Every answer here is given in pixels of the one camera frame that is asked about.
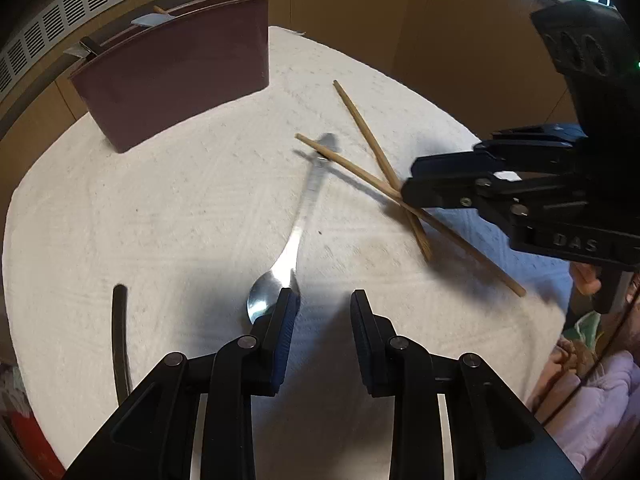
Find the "wooden chopstick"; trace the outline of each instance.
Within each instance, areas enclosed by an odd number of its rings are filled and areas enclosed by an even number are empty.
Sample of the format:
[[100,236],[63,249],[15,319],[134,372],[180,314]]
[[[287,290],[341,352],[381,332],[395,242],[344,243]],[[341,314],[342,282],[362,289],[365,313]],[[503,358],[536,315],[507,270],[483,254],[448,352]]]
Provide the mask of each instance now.
[[[344,91],[342,86],[340,86],[340,83],[338,83],[335,79],[334,79],[334,87],[337,90],[338,94],[340,95],[342,102],[347,107],[347,110],[349,110],[351,117],[353,117],[353,120],[358,125],[358,128],[360,129],[362,136],[365,138],[365,140],[369,144],[369,147],[371,148],[374,155],[376,156],[376,160],[378,161],[380,170],[382,170],[382,173],[385,174],[386,180],[388,181],[389,184],[391,184],[391,187],[393,189],[395,189],[396,191],[400,191],[402,187],[402,182],[400,182],[400,179],[396,175],[394,168],[391,166],[391,163],[389,163],[388,158],[386,158],[385,152],[383,152],[382,148],[380,148],[380,145],[378,144],[376,137],[373,135],[372,131],[369,129],[369,125],[362,118],[362,116],[360,115],[360,112],[356,108],[356,105],[353,104],[353,101],[351,101],[351,99],[347,95],[347,92]],[[424,229],[422,228],[422,224],[420,224],[418,217],[413,215],[407,209],[405,209],[404,212],[406,214],[407,220],[409,221],[409,225],[411,226],[411,229],[414,232],[415,241],[418,242],[418,247],[420,247],[420,252],[422,253],[422,256],[424,256],[424,259],[427,262],[430,261],[431,247],[429,245],[429,240],[427,239],[427,235],[424,232]]]
[[362,180],[371,184],[381,193],[387,195],[391,200],[394,200],[396,203],[410,211],[414,215],[416,215],[419,219],[424,220],[431,227],[436,229],[436,231],[440,232],[443,236],[447,237],[453,243],[457,244],[459,247],[463,248],[468,254],[470,254],[473,258],[475,258],[478,262],[485,265],[491,272],[494,274],[496,278],[498,278],[501,282],[503,282],[506,286],[508,286],[513,292],[515,292],[518,296],[523,298],[526,296],[527,291],[521,286],[518,282],[516,282],[511,276],[509,276],[506,272],[504,272],[500,267],[494,264],[489,258],[484,256],[478,249],[473,247],[469,242],[467,242],[462,236],[460,236],[457,232],[453,231],[446,225],[444,225],[440,220],[432,215],[427,215],[422,209],[416,209],[415,207],[411,207],[408,204],[405,204],[402,201],[402,196],[400,192],[393,189],[386,182],[382,182],[379,178],[373,176],[362,168],[356,166],[343,156],[338,155],[335,152],[332,152],[329,148],[323,146],[322,144],[318,144],[317,142],[308,139],[302,134],[296,134],[296,139],[301,140],[307,146],[312,147],[316,152],[321,153],[329,160],[332,160],[336,164],[342,166],[345,170],[351,171],[354,175],[360,177]]

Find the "spoon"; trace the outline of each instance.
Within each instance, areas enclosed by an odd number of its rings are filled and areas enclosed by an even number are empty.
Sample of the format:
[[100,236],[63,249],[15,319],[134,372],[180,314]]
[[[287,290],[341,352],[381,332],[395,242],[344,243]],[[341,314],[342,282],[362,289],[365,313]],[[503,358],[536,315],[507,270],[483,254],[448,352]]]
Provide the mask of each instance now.
[[[318,143],[334,152],[338,151],[334,134],[323,134]],[[329,160],[320,155],[320,153],[314,153],[313,166],[309,170],[306,179],[306,188],[300,199],[298,215],[293,222],[289,240],[273,267],[255,280],[249,291],[249,297],[246,300],[246,311],[252,324],[258,317],[264,316],[264,314],[268,314],[271,311],[278,301],[281,288],[289,287],[296,294],[300,293],[298,282],[296,281],[296,261],[298,259],[300,239],[305,231],[306,221],[318,198],[320,186],[326,173],[325,169],[329,163]]]

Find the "red object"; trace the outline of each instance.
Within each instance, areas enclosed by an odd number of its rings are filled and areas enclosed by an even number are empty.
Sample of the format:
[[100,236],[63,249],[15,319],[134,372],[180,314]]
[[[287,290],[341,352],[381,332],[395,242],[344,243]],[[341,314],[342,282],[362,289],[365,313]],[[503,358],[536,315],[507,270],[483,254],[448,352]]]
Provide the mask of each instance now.
[[71,75],[119,153],[269,84],[268,0],[198,0],[131,27]]
[[13,412],[10,418],[15,436],[31,465],[45,480],[60,480],[65,468],[44,438],[33,413],[25,418],[20,413]]

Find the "robotic arm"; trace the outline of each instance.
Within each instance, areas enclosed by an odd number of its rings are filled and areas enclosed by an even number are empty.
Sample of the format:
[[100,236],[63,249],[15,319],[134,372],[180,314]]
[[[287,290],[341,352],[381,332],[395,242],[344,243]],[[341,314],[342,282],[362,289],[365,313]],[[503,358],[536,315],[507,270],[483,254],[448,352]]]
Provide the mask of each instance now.
[[[566,79],[579,126],[502,130],[472,152],[418,158],[402,188],[414,207],[476,208],[514,250],[601,267],[594,307],[602,313],[622,307],[640,269],[640,0],[612,1],[620,12],[572,0],[531,15]],[[494,176],[504,170],[542,176]]]

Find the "table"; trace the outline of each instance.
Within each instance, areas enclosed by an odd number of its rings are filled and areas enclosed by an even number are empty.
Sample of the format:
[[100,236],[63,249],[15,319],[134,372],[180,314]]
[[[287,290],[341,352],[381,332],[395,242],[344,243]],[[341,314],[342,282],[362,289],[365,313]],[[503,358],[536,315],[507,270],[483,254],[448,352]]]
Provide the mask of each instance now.
[[[2,261],[7,311],[33,411],[64,465],[117,407],[116,283],[129,287],[135,385],[168,352],[215,352],[248,331],[246,295],[284,246],[309,167],[296,132],[335,132],[343,155],[382,177],[333,79],[401,178],[416,156],[478,141],[380,72],[274,27],[270,77],[267,89],[122,155],[87,114],[15,191]],[[532,389],[562,327],[567,264],[511,251],[472,210],[434,213],[527,297],[430,228],[427,266],[399,207],[332,168],[302,241],[303,299],[285,383],[276,398],[254,399],[259,478],[387,478],[392,400],[371,399],[361,384],[348,317],[356,288],[432,353],[477,352],[520,398]]]

